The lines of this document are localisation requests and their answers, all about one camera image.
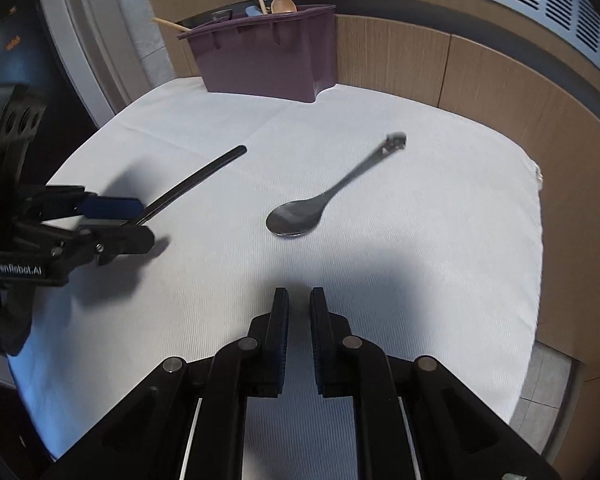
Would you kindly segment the black chopstick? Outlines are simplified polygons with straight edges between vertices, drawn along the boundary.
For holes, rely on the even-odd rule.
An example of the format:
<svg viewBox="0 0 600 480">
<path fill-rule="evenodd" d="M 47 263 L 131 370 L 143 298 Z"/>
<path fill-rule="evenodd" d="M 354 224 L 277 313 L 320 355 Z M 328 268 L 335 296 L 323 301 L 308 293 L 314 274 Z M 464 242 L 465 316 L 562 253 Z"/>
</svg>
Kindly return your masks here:
<svg viewBox="0 0 600 480">
<path fill-rule="evenodd" d="M 170 206 L 190 190 L 196 188 L 196 186 L 200 185 L 204 180 L 209 179 L 218 171 L 229 165 L 231 162 L 234 162 L 239 157 L 244 156 L 246 153 L 247 148 L 245 145 L 237 145 L 236 148 L 232 148 L 225 154 L 212 160 L 212 162 L 209 162 L 206 166 L 203 166 L 179 184 L 170 188 L 169 191 L 163 193 L 149 204 L 138 217 L 130 220 L 129 224 L 140 226 L 141 224 L 146 223 L 148 220 L 154 218 L 159 212 L 165 210 L 167 206 Z"/>
</svg>

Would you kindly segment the steel spoon with charm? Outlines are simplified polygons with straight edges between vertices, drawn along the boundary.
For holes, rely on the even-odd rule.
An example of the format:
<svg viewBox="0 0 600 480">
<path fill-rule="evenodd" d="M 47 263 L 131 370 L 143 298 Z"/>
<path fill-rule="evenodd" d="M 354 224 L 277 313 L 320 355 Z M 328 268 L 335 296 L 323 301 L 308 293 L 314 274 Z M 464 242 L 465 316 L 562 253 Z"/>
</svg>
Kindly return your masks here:
<svg viewBox="0 0 600 480">
<path fill-rule="evenodd" d="M 274 208 L 265 219 L 268 232 L 283 238 L 305 236 L 317 228 L 329 202 L 347 185 L 367 171 L 406 147 L 406 134 L 393 132 L 386 136 L 366 158 L 333 186 L 306 200 L 292 200 Z"/>
</svg>

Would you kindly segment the wooden spoon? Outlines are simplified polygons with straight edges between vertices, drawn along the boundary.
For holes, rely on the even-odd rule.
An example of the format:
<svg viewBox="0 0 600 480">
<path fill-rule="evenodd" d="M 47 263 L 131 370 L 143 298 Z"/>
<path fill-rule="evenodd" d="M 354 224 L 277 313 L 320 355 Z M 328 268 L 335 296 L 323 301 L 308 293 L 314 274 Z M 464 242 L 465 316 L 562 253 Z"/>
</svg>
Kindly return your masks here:
<svg viewBox="0 0 600 480">
<path fill-rule="evenodd" d="M 271 12 L 273 14 L 294 13 L 297 11 L 297 6 L 292 0 L 272 0 Z"/>
</svg>

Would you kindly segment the small metal shovel spoon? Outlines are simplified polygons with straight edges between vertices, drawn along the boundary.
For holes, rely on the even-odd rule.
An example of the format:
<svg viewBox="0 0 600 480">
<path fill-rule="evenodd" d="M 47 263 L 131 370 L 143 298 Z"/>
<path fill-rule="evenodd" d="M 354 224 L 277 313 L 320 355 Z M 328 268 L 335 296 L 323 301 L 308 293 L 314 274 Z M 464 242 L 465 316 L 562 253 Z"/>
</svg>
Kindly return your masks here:
<svg viewBox="0 0 600 480">
<path fill-rule="evenodd" d="M 229 21 L 233 17 L 232 9 L 221 9 L 214 11 L 211 14 L 212 21 L 214 22 L 226 22 Z"/>
</svg>

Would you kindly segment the blue plastic rice spoon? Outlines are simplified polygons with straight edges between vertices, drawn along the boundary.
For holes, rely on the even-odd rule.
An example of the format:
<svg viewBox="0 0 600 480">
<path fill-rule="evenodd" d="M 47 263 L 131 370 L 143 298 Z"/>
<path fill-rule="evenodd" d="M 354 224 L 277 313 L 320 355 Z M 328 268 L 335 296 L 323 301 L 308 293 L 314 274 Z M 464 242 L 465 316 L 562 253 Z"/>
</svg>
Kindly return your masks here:
<svg viewBox="0 0 600 480">
<path fill-rule="evenodd" d="M 245 14 L 247 16 L 259 16 L 262 12 L 257 6 L 247 6 L 245 8 Z"/>
</svg>

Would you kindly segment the purple plastic bin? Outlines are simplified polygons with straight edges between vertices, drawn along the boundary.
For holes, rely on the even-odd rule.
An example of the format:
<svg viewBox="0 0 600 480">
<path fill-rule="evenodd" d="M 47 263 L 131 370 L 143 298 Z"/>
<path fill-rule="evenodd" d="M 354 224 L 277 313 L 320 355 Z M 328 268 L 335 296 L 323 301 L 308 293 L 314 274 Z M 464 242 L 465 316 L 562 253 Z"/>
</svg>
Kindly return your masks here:
<svg viewBox="0 0 600 480">
<path fill-rule="evenodd" d="M 210 92 L 312 103 L 337 83 L 333 6 L 208 22 L 178 39 Z"/>
</svg>

